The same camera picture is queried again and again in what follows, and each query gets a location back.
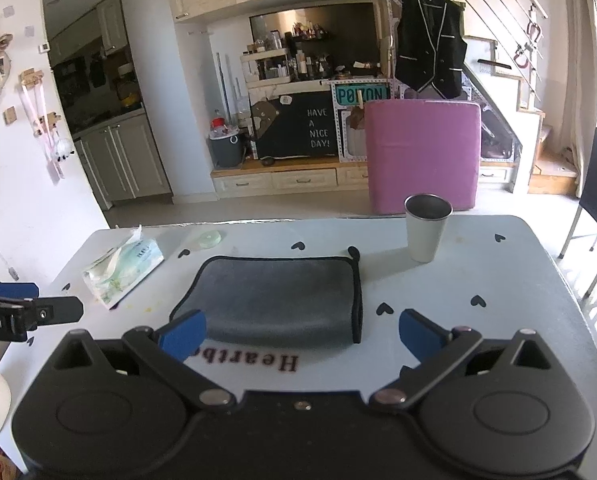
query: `white table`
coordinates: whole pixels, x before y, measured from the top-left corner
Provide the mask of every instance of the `white table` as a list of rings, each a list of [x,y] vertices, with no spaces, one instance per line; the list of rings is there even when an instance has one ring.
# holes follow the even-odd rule
[[[201,233],[217,229],[223,241],[211,250],[193,250]],[[10,417],[39,369],[68,330],[86,328],[94,338],[117,338],[138,325],[154,328],[168,316],[189,289],[200,266],[208,258],[224,254],[251,257],[306,257],[347,255],[355,246],[361,252],[363,282],[363,342],[338,350],[261,349],[205,341],[201,349],[216,349],[213,362],[202,353],[186,362],[210,380],[240,396],[244,389],[349,390],[359,389],[364,398],[396,379],[402,365],[417,360],[400,343],[401,311],[415,308],[445,328],[468,325],[486,338],[511,338],[516,330],[539,331],[592,406],[596,434],[581,468],[597,480],[597,350],[592,336],[563,277],[527,224],[512,216],[453,216],[436,259],[426,265],[407,256],[405,219],[322,219],[303,221],[245,221],[223,224],[186,224],[146,228],[155,237],[165,262],[120,304],[108,311],[96,303],[82,280],[82,269],[129,230],[94,233],[65,266],[44,296],[73,294],[85,304],[78,324],[48,326],[30,335],[31,347],[13,344],[0,363],[0,371],[12,389]],[[505,240],[495,241],[495,234]],[[304,251],[292,250],[298,241]],[[184,248],[189,256],[178,258]],[[63,291],[70,283],[69,291]],[[480,295],[485,308],[472,306]],[[393,315],[377,316],[381,303]],[[228,359],[219,362],[220,350]],[[257,363],[230,363],[233,351],[259,354]],[[298,355],[296,371],[282,372],[277,365],[261,363],[265,354]],[[0,434],[0,446],[19,468],[24,465],[12,439],[10,420]]]

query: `plastic bag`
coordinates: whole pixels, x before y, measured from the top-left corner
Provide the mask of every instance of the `plastic bag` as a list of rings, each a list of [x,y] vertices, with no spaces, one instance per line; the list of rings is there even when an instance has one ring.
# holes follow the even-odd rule
[[[135,229],[121,245],[107,251],[83,271],[83,279],[105,307],[112,308],[162,261],[163,253],[151,238]]]

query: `curtain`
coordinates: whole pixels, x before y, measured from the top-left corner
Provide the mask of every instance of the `curtain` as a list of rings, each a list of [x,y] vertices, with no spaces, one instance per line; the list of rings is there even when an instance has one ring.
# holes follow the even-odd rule
[[[576,194],[581,196],[597,121],[597,9],[596,0],[565,1],[568,74],[563,126],[556,140],[561,148],[572,149],[580,174]]]

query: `chalkboard sign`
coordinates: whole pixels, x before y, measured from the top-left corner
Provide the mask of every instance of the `chalkboard sign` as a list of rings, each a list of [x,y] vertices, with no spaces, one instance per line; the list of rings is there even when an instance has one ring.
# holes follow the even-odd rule
[[[272,113],[267,102],[252,106],[259,158],[338,155],[330,92],[288,94],[269,104]]]

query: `wooden drawer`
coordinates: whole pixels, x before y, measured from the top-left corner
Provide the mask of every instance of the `wooden drawer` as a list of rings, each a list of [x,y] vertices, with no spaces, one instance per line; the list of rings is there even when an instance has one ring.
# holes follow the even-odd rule
[[[336,180],[339,186],[368,185],[368,167],[336,168]]]
[[[250,194],[260,190],[272,190],[272,175],[270,173],[254,173],[243,176],[221,176],[214,180],[216,192],[242,192]]]
[[[505,184],[512,180],[512,169],[502,166],[481,166],[479,168],[479,182]]]
[[[272,173],[274,189],[336,187],[336,170],[279,171]]]

